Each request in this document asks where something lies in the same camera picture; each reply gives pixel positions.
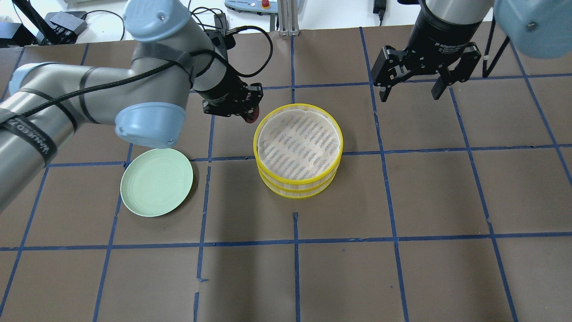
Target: metal bracket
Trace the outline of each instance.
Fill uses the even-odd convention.
[[[298,36],[298,0],[278,0],[278,20],[281,36]]]

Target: light green plate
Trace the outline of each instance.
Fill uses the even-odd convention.
[[[181,204],[193,184],[193,168],[181,152],[154,149],[138,156],[121,178],[121,199],[143,217],[164,215]]]

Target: blue joint cap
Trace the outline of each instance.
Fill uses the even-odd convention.
[[[190,12],[179,0],[129,0],[123,20],[133,39],[153,42],[181,30]]]
[[[149,102],[131,105],[115,117],[115,133],[121,139],[150,148],[171,148],[185,124],[185,110],[180,106]]]
[[[22,83],[24,82],[24,79],[26,78],[26,76],[28,76],[28,74],[32,70],[40,66],[50,65],[50,64],[61,64],[61,63],[48,61],[48,62],[26,64],[18,67],[12,74],[12,79],[8,83],[8,91],[10,92],[10,95],[14,95],[15,92],[18,92],[20,88],[22,88]]]

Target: taped grid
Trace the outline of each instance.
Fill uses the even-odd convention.
[[[360,28],[360,36],[362,39],[362,45],[363,45],[363,50],[364,50],[364,55],[366,58],[366,67],[367,67],[367,72],[369,74],[369,70],[370,70],[370,64],[369,64],[369,60],[368,60],[368,54],[367,54],[367,48],[366,48],[366,43],[365,43],[365,39],[364,39],[364,34],[363,34],[363,29]],[[89,44],[87,44],[85,52],[84,52],[84,56],[82,58],[82,65],[85,62],[85,58],[87,56],[89,50]],[[113,221],[113,225],[111,227],[111,231],[110,231],[110,235],[109,235],[109,242],[107,245],[70,245],[70,246],[25,246],[26,243],[26,239],[27,239],[27,234],[30,230],[30,226],[31,223],[33,221],[34,218],[34,213],[35,210],[37,208],[38,205],[38,201],[40,199],[40,196],[42,194],[42,189],[46,180],[46,177],[49,173],[49,170],[51,167],[87,167],[87,166],[112,166],[112,165],[123,165],[124,167],[127,167],[129,165],[129,163],[131,162],[131,156],[132,156],[132,149],[133,149],[133,145],[130,144],[128,152],[127,152],[127,157],[124,161],[116,161],[116,162],[96,162],[96,163],[61,163],[61,164],[50,164],[44,171],[43,174],[43,178],[40,184],[40,187],[38,189],[38,193],[37,196],[35,198],[34,201],[34,206],[32,208],[32,211],[30,213],[30,218],[27,222],[26,225],[26,229],[25,232],[23,234],[22,237],[22,241],[20,243],[20,246],[18,247],[14,247],[14,248],[0,248],[0,252],[17,252],[17,256],[16,259],[14,261],[14,265],[10,274],[10,278],[9,278],[9,282],[6,285],[6,289],[5,292],[3,294],[2,297],[2,302],[0,304],[0,316],[2,314],[2,311],[5,307],[6,304],[6,299],[9,296],[9,291],[14,279],[14,275],[17,272],[17,268],[18,268],[18,263],[19,263],[19,259],[22,255],[22,252],[24,251],[52,251],[52,250],[89,250],[89,249],[105,249],[106,250],[106,256],[105,256],[105,262],[104,262],[104,267],[102,270],[102,274],[101,274],[101,280],[100,280],[100,285],[99,285],[99,289],[98,289],[98,295],[97,295],[97,300],[96,300],[96,307],[94,310],[94,315],[93,315],[93,321],[97,321],[97,316],[98,316],[98,310],[99,310],[99,306],[100,306],[100,302],[101,302],[101,296],[102,296],[102,291],[105,285],[105,276],[106,276],[106,271],[107,271],[107,267],[108,267],[108,263],[109,263],[109,257],[111,254],[111,251],[113,249],[153,249],[153,248],[199,248],[199,255],[198,255],[198,266],[197,266],[197,278],[201,281],[202,277],[201,277],[201,271],[202,271],[202,254],[203,254],[203,250],[204,247],[242,247],[242,246],[264,246],[264,245],[294,245],[295,247],[295,267],[294,267],[294,271],[295,271],[295,294],[296,294],[296,322],[300,322],[301,321],[301,317],[300,317],[300,269],[299,269],[299,256],[298,256],[298,249],[299,249],[299,245],[300,244],[335,244],[335,243],[353,243],[353,242],[393,242],[394,246],[395,246],[395,257],[396,257],[396,265],[397,265],[397,270],[398,270],[398,279],[399,279],[399,286],[400,286],[400,294],[401,294],[401,299],[402,299],[402,306],[403,306],[403,313],[404,313],[404,318],[405,321],[409,321],[409,317],[408,317],[408,310],[407,310],[407,297],[406,297],[406,291],[404,289],[404,284],[403,284],[403,273],[401,270],[401,263],[400,263],[400,257],[399,257],[399,242],[400,241],[436,241],[436,240],[464,240],[464,239],[490,239],[493,247],[494,247],[494,251],[495,251],[495,255],[496,255],[496,259],[498,262],[498,266],[499,266],[499,271],[501,274],[501,278],[502,278],[502,282],[503,282],[503,286],[505,288],[505,292],[506,292],[506,296],[507,296],[507,301],[509,303],[509,308],[513,317],[513,321],[518,321],[518,317],[517,317],[517,313],[515,311],[514,308],[514,304],[512,301],[512,297],[510,294],[510,288],[508,285],[508,282],[506,280],[506,275],[504,273],[504,268],[502,265],[502,259],[501,259],[501,255],[499,253],[498,250],[498,246],[496,244],[496,240],[498,238],[528,238],[528,237],[571,237],[572,236],[572,231],[562,231],[562,232],[553,232],[553,233],[512,233],[512,234],[495,234],[494,233],[494,229],[492,227],[492,224],[489,223],[487,221],[487,224],[489,226],[489,233],[488,234],[482,234],[482,235],[433,235],[433,236],[415,236],[415,237],[400,237],[397,235],[397,231],[396,231],[396,226],[395,226],[395,218],[394,218],[394,212],[393,212],[393,207],[392,207],[392,202],[391,202],[391,190],[390,190],[390,183],[388,180],[388,175],[387,175],[387,168],[386,168],[386,160],[385,160],[385,155],[387,154],[402,154],[402,153],[438,153],[438,152],[449,152],[449,151],[466,151],[469,155],[470,158],[470,162],[471,162],[471,167],[474,173],[474,177],[475,177],[475,184],[477,185],[478,191],[479,191],[479,196],[481,198],[481,202],[482,202],[482,206],[483,206],[483,210],[485,213],[486,218],[488,219],[488,210],[487,210],[487,206],[486,206],[486,200],[484,198],[484,194],[482,191],[482,187],[480,185],[480,180],[478,177],[478,172],[477,169],[475,167],[475,163],[472,157],[472,152],[473,151],[491,151],[491,150],[526,150],[526,149],[536,149],[536,148],[540,148],[540,149],[545,149],[545,148],[553,148],[557,151],[559,159],[562,163],[563,169],[566,173],[566,176],[568,178],[569,183],[572,186],[572,177],[570,175],[570,170],[567,168],[567,165],[564,161],[564,158],[562,156],[562,153],[560,151],[560,149],[562,147],[572,147],[572,144],[567,143],[567,144],[558,144],[553,132],[548,124],[548,121],[542,111],[542,107],[540,106],[536,95],[532,89],[532,86],[530,85],[529,82],[529,78],[541,78],[541,77],[569,77],[572,76],[572,73],[563,73],[563,74],[541,74],[541,75],[527,75],[525,72],[525,69],[519,59],[518,53],[515,50],[515,48],[512,46],[512,50],[515,54],[515,57],[517,59],[518,65],[521,69],[522,75],[521,76],[494,76],[494,77],[489,77],[489,78],[482,78],[482,77],[474,77],[471,78],[472,80],[487,80],[487,79],[493,79],[493,80],[498,80],[498,79],[524,79],[527,87],[530,91],[530,94],[535,102],[535,105],[537,106],[538,112],[545,124],[545,127],[550,135],[550,138],[553,142],[553,144],[551,145],[542,145],[542,146],[514,146],[514,147],[506,147],[506,146],[497,146],[497,147],[471,147],[468,139],[467,139],[467,135],[466,132],[464,130],[464,125],[463,125],[463,120],[460,116],[459,113],[459,108],[457,106],[456,103],[456,99],[455,99],[455,95],[454,92],[452,91],[452,89],[450,89],[450,95],[451,95],[451,99],[453,100],[454,103],[454,107],[455,107],[455,112],[457,114],[458,117],[458,122],[459,122],[459,126],[462,130],[462,134],[463,134],[463,138],[465,141],[465,147],[464,148],[436,148],[436,149],[421,149],[421,150],[384,150],[383,148],[383,141],[382,141],[382,137],[380,135],[380,125],[379,125],[379,120],[376,114],[376,102],[375,102],[375,91],[374,91],[374,86],[373,86],[373,82],[372,82],[372,78],[371,75],[369,74],[369,82],[363,82],[363,83],[340,83],[340,84],[308,84],[308,85],[296,85],[295,83],[295,70],[294,70],[294,55],[295,55],[295,50],[294,50],[294,39],[293,37],[291,37],[291,70],[292,70],[292,84],[290,86],[280,86],[280,87],[266,87],[264,89],[266,90],[272,90],[272,89],[284,89],[284,88],[291,88],[292,90],[292,103],[295,103],[296,99],[295,99],[295,90],[297,88],[317,88],[317,87],[344,87],[344,86],[361,86],[361,85],[369,85],[370,86],[370,92],[371,92],[371,99],[372,99],[372,105],[373,105],[373,109],[374,109],[374,123],[376,126],[376,132],[377,132],[377,136],[378,136],[378,142],[379,142],[379,151],[358,151],[358,152],[345,152],[343,155],[345,156],[355,156],[355,155],[380,155],[381,160],[382,160],[382,169],[383,169],[383,176],[384,176],[384,184],[385,184],[385,188],[386,188],[386,192],[387,192],[387,199],[388,199],[388,207],[389,207],[389,211],[390,211],[390,221],[391,221],[391,229],[392,229],[392,236],[390,237],[372,237],[372,238],[322,238],[322,239],[299,239],[298,238],[298,226],[297,226],[297,219],[298,219],[298,213],[294,213],[293,214],[293,225],[294,225],[294,236],[293,239],[280,239],[280,240],[270,240],[270,241],[247,241],[247,242],[204,242],[204,235],[205,235],[205,227],[206,227],[206,219],[207,219],[207,209],[208,209],[208,191],[209,191],[209,181],[210,181],[210,171],[211,171],[211,167],[208,167],[208,173],[207,173],[207,178],[206,178],[206,186],[205,186],[205,198],[204,198],[204,208],[203,208],[203,214],[202,214],[202,224],[201,224],[201,237],[200,237],[200,242],[198,243],[173,243],[173,244],[138,244],[138,245],[114,245],[113,243],[113,238],[114,238],[114,234],[115,234],[115,230],[116,230],[116,226],[117,226],[117,214],[119,211],[119,208],[121,206],[121,197],[118,197],[118,201],[117,201],[117,207],[116,207],[116,214],[114,217],[114,221]],[[22,51],[20,52],[19,58],[15,64],[14,70],[17,68],[17,66],[19,65],[19,62],[21,61],[21,58],[24,54],[25,49],[22,49]],[[424,82],[433,82],[434,80],[428,79],[428,80],[408,80],[406,81],[407,83],[424,83]],[[7,94],[7,87],[4,90],[4,93],[2,95],[2,100],[5,98]],[[211,124],[210,124],[210,135],[209,135],[209,153],[208,153],[208,157],[207,158],[197,158],[197,159],[192,159],[190,160],[191,162],[208,162],[208,163],[212,163],[212,162],[220,162],[220,161],[227,161],[227,160],[250,160],[250,159],[254,159],[254,156],[234,156],[234,157],[220,157],[220,158],[213,158],[212,157],[212,142],[213,142],[213,134],[214,134],[214,126],[215,126],[215,117],[212,116],[211,118]],[[198,316],[198,304],[199,304],[199,300],[200,300],[200,294],[197,292],[194,295],[194,318],[193,321],[197,320],[197,316]]]

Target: black metal bar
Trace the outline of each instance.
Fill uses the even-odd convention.
[[[27,0],[12,0],[12,2],[26,15],[51,44],[58,44],[60,42],[61,39],[58,34],[56,34],[50,25],[38,14],[30,2]]]

